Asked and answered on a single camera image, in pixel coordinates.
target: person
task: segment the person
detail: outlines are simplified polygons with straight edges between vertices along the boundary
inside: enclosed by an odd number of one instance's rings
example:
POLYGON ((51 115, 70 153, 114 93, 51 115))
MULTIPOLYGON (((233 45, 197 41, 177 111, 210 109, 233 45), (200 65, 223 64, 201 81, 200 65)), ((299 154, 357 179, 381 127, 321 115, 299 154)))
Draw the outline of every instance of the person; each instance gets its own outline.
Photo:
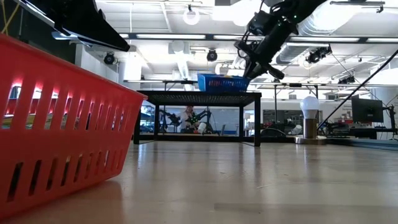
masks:
POLYGON ((181 133, 192 133, 199 127, 200 122, 197 121, 195 124, 191 124, 187 121, 187 119, 195 116, 195 112, 193 112, 193 106, 186 106, 185 111, 180 114, 181 124, 180 124, 180 132, 181 133))

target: black mesh table top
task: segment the black mesh table top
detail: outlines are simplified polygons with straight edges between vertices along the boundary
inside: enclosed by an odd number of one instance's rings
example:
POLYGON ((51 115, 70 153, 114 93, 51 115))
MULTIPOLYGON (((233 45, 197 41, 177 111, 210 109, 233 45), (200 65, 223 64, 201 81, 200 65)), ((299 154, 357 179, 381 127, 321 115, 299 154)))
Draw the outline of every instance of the black mesh table top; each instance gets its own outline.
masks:
POLYGON ((148 102, 167 106, 247 106, 261 93, 207 93, 201 91, 139 91, 148 102))

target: red plastic basket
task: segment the red plastic basket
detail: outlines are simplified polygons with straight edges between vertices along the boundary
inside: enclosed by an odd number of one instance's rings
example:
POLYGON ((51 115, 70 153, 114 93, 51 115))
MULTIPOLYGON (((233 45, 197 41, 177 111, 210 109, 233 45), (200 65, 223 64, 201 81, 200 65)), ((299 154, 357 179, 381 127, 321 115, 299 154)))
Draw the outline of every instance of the red plastic basket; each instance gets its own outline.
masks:
POLYGON ((146 96, 4 35, 0 51, 0 218, 118 175, 146 96))

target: black table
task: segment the black table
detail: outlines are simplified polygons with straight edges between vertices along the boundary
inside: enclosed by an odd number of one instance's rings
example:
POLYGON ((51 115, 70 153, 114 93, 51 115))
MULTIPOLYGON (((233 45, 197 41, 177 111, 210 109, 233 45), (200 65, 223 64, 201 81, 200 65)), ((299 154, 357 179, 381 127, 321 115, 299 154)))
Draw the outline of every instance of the black table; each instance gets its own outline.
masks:
MULTIPOLYGON (((261 144, 261 93, 207 93, 200 91, 139 91, 148 96, 148 102, 155 105, 155 126, 153 140, 172 141, 236 141, 243 142, 244 137, 244 107, 254 102, 254 146, 261 144), (159 136, 159 106, 225 106, 239 108, 239 137, 216 136, 159 136)), ((134 144, 140 140, 139 113, 134 130, 134 144)))

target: black robotic arm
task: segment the black robotic arm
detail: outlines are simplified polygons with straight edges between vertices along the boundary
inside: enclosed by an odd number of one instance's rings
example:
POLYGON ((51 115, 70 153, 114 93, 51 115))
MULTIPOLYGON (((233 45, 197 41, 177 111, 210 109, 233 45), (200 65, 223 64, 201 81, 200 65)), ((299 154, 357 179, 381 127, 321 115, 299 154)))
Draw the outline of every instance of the black robotic arm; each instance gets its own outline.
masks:
POLYGON ((326 0, 285 0, 273 5, 270 13, 260 10, 250 20, 242 40, 235 43, 238 51, 243 51, 246 68, 243 77, 256 78, 269 73, 283 79, 284 73, 270 65, 272 58, 280 50, 291 33, 298 35, 297 24, 306 19, 326 0), (260 42, 247 43, 248 35, 262 35, 260 42))

